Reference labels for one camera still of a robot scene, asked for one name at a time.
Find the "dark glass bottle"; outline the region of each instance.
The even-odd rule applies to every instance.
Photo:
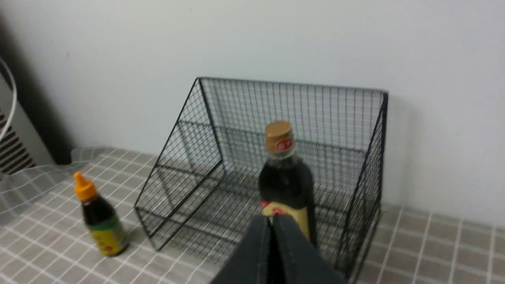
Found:
[[[296,155],[291,125],[276,121],[265,128],[268,160],[259,177],[263,214],[289,214],[317,247],[314,180]]]
[[[80,172],[74,175],[75,193],[81,200],[84,223],[100,251],[106,256],[117,256],[128,247],[128,236],[114,207],[98,194],[94,184]]]

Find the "plastic bottle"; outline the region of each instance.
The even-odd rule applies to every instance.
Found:
[[[101,253],[105,256],[117,256],[128,247],[126,234],[116,210],[96,191],[91,180],[74,174],[75,194],[81,200],[84,223],[88,227]]]

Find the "bottle neck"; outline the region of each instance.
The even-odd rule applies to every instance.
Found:
[[[95,201],[97,198],[98,198],[98,194],[96,194],[94,196],[91,196],[91,197],[89,197],[87,199],[81,200],[81,203],[82,203],[82,205],[88,205],[91,202]]]
[[[298,163],[294,147],[284,152],[268,152],[269,166],[274,168],[291,168]]]

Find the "white wall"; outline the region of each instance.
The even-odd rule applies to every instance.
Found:
[[[201,75],[385,88],[385,200],[501,225],[504,11],[503,0],[0,2],[76,147],[157,153]]]

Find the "wire mesh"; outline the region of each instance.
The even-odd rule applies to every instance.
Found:
[[[349,277],[379,209],[387,93],[197,78],[135,210],[153,246],[223,262],[253,214],[264,128],[291,123],[314,176],[319,248]]]

